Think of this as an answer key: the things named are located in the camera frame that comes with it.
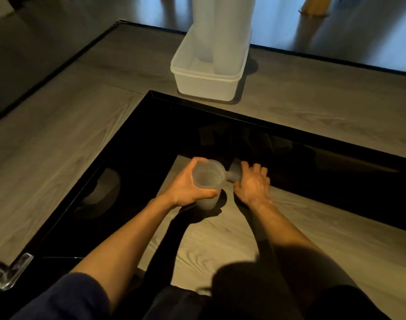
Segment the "shiny floor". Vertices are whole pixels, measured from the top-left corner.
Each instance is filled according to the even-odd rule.
[[[406,72],[406,0],[256,0],[252,43]],[[191,0],[30,0],[0,19],[0,112],[116,20],[187,31]]]

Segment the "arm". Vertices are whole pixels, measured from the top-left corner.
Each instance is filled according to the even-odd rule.
[[[306,313],[321,293],[338,285],[356,286],[353,280],[326,253],[282,215],[269,199],[268,170],[242,162],[242,181],[234,192],[257,216],[267,234],[281,272],[298,305]]]
[[[178,174],[165,193],[152,199],[132,220],[127,222],[88,256],[72,272],[85,273],[97,280],[110,300],[111,310],[119,304],[138,263],[158,226],[176,206],[198,199],[214,198],[216,190],[197,188],[192,170],[204,158],[195,157]]]

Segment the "wood grain surface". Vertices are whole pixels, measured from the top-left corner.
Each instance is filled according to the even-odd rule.
[[[0,121],[0,261],[10,264],[143,96],[66,72]]]
[[[177,157],[160,192],[189,161]],[[261,263],[267,253],[262,226],[236,204],[232,184],[223,189],[227,201],[220,211],[187,227],[177,251],[172,285],[210,294],[205,288],[217,292],[219,277],[229,276],[235,279],[234,283],[225,280],[235,288],[230,294],[235,292],[243,301],[243,296],[251,299],[246,305],[269,304],[260,308],[261,318],[299,318],[292,311],[294,303],[276,263]],[[392,319],[406,319],[406,231],[278,188],[271,187],[270,196],[280,212],[328,253],[383,312]],[[139,264],[142,271],[147,270],[178,212],[179,208],[172,210],[156,231]],[[251,282],[259,286],[253,288]]]
[[[71,67],[145,94],[180,96],[170,62],[183,35],[121,25]],[[406,157],[406,77],[251,48],[243,93],[200,103]]]

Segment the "forearm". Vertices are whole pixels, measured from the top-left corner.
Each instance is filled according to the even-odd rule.
[[[303,312],[326,289],[355,285],[326,253],[282,215],[269,200],[252,203],[281,271]]]
[[[172,209],[172,201],[161,195],[152,201],[132,220],[127,222],[88,256],[72,272],[81,272],[97,280],[115,309],[148,243]]]

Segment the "plastic container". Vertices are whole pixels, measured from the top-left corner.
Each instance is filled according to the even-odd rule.
[[[215,0],[192,0],[196,55],[202,62],[213,61]]]
[[[249,45],[255,0],[216,0],[213,64],[219,75],[236,75]]]
[[[198,162],[193,169],[194,184],[200,188],[214,188],[219,193],[225,184],[226,172],[224,166],[216,160]],[[213,199],[197,200],[197,206],[202,210],[211,210],[219,200],[219,194]]]
[[[200,98],[231,101],[243,75],[249,43],[250,33],[238,74],[217,75],[213,63],[203,62],[197,57],[193,24],[171,61],[171,71],[175,75],[179,92]]]

